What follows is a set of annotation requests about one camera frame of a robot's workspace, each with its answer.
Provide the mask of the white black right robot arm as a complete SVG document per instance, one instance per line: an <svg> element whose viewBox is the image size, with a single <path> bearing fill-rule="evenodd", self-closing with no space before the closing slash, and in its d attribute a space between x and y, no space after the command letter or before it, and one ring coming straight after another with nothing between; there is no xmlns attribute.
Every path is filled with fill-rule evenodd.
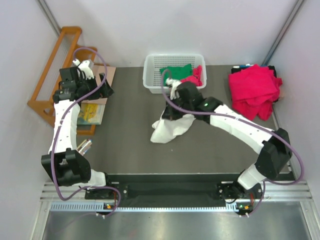
<svg viewBox="0 0 320 240"><path fill-rule="evenodd" d="M158 122L153 124L153 143L166 144L186 133L195 120L220 128L251 147L258 155L255 163L240 173L225 196L245 198L252 188L263 180L274 180L292 157L287 147L288 132L282 128L273 131L247 120L214 97L203 97L192 82L168 78L169 99Z"/></svg>

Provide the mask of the black folded shirt under stack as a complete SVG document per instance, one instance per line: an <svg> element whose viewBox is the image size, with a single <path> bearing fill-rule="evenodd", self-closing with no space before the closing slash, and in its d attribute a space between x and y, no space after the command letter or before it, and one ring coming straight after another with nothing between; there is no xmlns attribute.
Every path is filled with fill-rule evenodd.
<svg viewBox="0 0 320 240"><path fill-rule="evenodd" d="M250 67L253 67L253 65L249 64L249 65L236 65L236 66L233 66L231 68L231 74L235 74L235 73L241 72L242 70L248 69ZM276 72L276 69L275 69L275 67L273 65L269 65L269 66L262 65L262 67L267 67L269 70L271 70L273 72L274 77L277 77L277 72Z"/></svg>

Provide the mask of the bundle of marker pens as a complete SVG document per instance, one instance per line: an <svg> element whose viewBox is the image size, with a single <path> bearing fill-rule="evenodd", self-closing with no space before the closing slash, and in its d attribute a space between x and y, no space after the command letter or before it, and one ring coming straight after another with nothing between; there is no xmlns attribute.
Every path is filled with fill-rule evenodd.
<svg viewBox="0 0 320 240"><path fill-rule="evenodd" d="M77 151L83 156L86 152L91 148L92 140L90 138L85 139L82 143L77 147Z"/></svg>

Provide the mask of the green t-shirt in basket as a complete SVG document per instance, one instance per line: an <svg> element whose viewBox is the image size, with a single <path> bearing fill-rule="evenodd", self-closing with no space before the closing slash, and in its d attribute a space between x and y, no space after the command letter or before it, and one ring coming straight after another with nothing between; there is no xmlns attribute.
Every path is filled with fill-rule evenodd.
<svg viewBox="0 0 320 240"><path fill-rule="evenodd" d="M191 64L184 66L167 66L160 68L160 74L162 75L165 70L168 70L164 75L164 80L170 78L175 80L185 79L193 74L193 68Z"/></svg>

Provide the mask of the yellow picture book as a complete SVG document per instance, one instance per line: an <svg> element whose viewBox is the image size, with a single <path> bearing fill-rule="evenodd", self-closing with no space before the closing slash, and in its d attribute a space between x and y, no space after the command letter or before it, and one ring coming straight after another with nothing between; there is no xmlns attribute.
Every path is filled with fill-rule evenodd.
<svg viewBox="0 0 320 240"><path fill-rule="evenodd" d="M82 103L77 118L78 125L100 125L103 120L105 105Z"/></svg>

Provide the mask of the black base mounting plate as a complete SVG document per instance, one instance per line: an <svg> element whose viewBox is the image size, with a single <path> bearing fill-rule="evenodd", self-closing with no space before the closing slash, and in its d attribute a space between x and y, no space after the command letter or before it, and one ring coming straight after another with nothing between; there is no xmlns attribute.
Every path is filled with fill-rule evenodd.
<svg viewBox="0 0 320 240"><path fill-rule="evenodd" d="M243 190L235 173L109 174L110 186L121 193L128 208L222 207L226 201L252 203L262 197L257 183Z"/></svg>

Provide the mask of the orange wooden rack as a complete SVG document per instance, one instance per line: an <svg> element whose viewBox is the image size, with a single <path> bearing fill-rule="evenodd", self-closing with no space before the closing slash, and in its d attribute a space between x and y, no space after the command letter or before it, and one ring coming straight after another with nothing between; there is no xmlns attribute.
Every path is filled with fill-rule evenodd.
<svg viewBox="0 0 320 240"><path fill-rule="evenodd" d="M82 49L78 44L82 34L79 26L64 26L44 66L42 74L35 86L33 94L27 105L37 113L51 127L55 124L55 110L53 94L58 89L61 81L59 70L72 66L72 60L95 60L96 47L90 50Z"/></svg>

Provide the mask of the pink t-shirt in basket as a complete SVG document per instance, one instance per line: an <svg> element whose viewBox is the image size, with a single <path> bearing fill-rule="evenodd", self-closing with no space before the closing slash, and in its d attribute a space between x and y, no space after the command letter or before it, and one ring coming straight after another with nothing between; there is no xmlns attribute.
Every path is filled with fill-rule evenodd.
<svg viewBox="0 0 320 240"><path fill-rule="evenodd" d="M197 87L201 87L203 85L203 82L201 80L202 72L203 72L203 68L201 65L199 65L198 67L192 69L191 75L181 79L180 82L181 83L191 82L195 84Z"/></svg>

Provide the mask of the white plastic laundry basket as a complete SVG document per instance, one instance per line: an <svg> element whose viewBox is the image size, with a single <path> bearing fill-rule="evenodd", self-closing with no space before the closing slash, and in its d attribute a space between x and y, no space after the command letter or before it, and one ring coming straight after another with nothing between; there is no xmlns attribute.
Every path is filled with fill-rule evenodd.
<svg viewBox="0 0 320 240"><path fill-rule="evenodd" d="M184 67L191 64L192 68L201 66L201 86L199 90L207 86L207 72L205 59L197 53L171 53L171 54L149 54L146 56L143 66L142 83L152 94L161 94L163 82L161 81L160 69L166 67Z"/></svg>

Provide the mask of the aluminium frame rail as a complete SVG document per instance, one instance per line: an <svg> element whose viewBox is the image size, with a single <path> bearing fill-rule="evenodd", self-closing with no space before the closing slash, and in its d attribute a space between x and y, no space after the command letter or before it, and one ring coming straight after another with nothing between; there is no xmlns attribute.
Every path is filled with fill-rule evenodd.
<svg viewBox="0 0 320 240"><path fill-rule="evenodd" d="M131 188L121 189L121 199L115 193L106 199L86 199L87 193L81 191L67 201L59 198L52 184L46 184L40 201L50 204L51 211L58 212L97 212L109 214L115 212L232 212L247 216L256 210L262 202L305 202L312 200L311 192L305 183L280 186L264 184L254 193L244 198L227 199L221 194L213 196L207 193L173 195L134 195Z"/></svg>

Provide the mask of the stack of folded pink shirts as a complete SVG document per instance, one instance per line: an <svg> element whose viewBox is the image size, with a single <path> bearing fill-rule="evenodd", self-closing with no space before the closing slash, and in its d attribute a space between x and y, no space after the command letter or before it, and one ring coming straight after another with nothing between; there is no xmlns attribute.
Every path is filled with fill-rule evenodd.
<svg viewBox="0 0 320 240"><path fill-rule="evenodd" d="M273 104L281 97L283 81L274 77L267 67L252 67L228 75L231 106L250 121L255 117L267 121L273 113Z"/></svg>

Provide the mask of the white t-shirt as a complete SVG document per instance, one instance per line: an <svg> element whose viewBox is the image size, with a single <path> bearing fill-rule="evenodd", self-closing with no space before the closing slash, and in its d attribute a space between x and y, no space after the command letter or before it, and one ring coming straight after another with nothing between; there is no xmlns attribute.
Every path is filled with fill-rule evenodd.
<svg viewBox="0 0 320 240"><path fill-rule="evenodd" d="M195 119L194 115L185 113L185 115L178 120L167 120L162 119L161 114L159 120L152 124L153 133L150 141L156 144L166 144L186 133Z"/></svg>

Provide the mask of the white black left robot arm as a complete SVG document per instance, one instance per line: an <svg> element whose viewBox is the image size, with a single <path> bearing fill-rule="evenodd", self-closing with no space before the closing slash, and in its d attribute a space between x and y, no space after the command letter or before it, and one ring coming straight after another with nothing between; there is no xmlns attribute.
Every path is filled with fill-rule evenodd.
<svg viewBox="0 0 320 240"><path fill-rule="evenodd" d="M92 66L87 62L59 70L61 81L54 92L54 136L48 154L41 157L41 165L59 187L96 187L102 198L114 191L105 173L91 168L88 160L77 150L77 121L81 98L97 100L109 97L113 90L104 82L98 87Z"/></svg>

